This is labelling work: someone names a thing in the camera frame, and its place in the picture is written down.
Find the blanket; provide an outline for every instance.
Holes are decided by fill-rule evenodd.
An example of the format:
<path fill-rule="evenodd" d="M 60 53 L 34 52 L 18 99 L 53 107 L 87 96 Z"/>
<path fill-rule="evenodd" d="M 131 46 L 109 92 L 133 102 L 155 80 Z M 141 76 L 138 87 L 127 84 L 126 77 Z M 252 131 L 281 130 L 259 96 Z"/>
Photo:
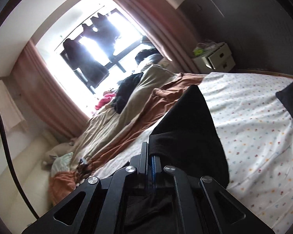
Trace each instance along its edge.
<path fill-rule="evenodd" d="M 153 89 L 142 111 L 110 143 L 96 151 L 90 158 L 88 157 L 87 164 L 77 165 L 77 168 L 70 172 L 60 172 L 55 177 L 50 178 L 49 194 L 53 204 L 55 205 L 60 202 L 76 188 L 76 184 L 84 181 L 98 168 L 124 151 L 144 130 L 152 126 L 168 112 L 190 85 L 199 85 L 203 78 L 203 75 L 181 73 L 172 82 L 165 84 L 159 89 Z"/>

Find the red cloth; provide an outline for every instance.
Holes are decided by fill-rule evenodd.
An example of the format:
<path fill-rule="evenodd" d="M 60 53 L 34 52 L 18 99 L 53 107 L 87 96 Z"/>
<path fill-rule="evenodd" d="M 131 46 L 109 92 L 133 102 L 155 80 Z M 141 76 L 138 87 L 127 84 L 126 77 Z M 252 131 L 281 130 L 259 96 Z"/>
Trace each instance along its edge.
<path fill-rule="evenodd" d="M 115 97 L 115 93 L 108 93 L 103 96 L 99 103 L 94 107 L 96 110 L 100 110 L 104 105 L 110 103 L 112 98 Z"/>

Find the orange cloth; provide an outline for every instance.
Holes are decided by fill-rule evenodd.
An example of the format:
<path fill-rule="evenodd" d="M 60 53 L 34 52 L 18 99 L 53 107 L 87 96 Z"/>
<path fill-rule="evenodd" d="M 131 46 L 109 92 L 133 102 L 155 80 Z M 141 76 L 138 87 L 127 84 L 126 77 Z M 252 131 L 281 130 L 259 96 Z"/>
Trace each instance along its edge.
<path fill-rule="evenodd" d="M 80 183 L 98 168 L 124 151 L 144 130 L 152 126 L 167 113 L 185 90 L 199 85 L 204 76 L 198 74 L 179 74 L 178 78 L 160 89 L 154 89 L 133 127 L 118 140 L 113 140 L 104 150 L 93 156 L 86 165 L 79 166 L 74 172 L 57 173 L 50 178 L 49 193 L 53 204 L 57 204 L 72 191 L 72 183 Z"/>

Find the white bed sheet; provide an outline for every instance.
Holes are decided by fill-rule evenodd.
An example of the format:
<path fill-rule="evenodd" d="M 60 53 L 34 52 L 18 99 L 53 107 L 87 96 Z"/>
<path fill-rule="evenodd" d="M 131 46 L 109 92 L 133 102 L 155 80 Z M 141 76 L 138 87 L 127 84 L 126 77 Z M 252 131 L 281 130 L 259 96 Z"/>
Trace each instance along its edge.
<path fill-rule="evenodd" d="M 293 120 L 275 93 L 292 81 L 211 73 L 199 85 L 227 157 L 227 190 L 280 234 L 293 223 Z M 95 175 L 107 177 L 139 154 L 159 122 Z"/>

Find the curtain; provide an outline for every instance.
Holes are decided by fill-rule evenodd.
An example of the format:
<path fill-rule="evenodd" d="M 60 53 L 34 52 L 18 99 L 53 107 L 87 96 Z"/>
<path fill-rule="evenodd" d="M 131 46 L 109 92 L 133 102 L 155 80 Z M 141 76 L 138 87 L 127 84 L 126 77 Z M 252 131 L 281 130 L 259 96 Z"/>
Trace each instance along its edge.
<path fill-rule="evenodd" d="M 189 20 L 166 0 L 114 0 L 145 31 L 176 72 L 200 73 L 191 54 L 199 35 Z"/>
<path fill-rule="evenodd" d="M 57 83 L 32 40 L 11 73 L 22 96 L 41 120 L 67 138 L 81 135 L 89 118 Z"/>

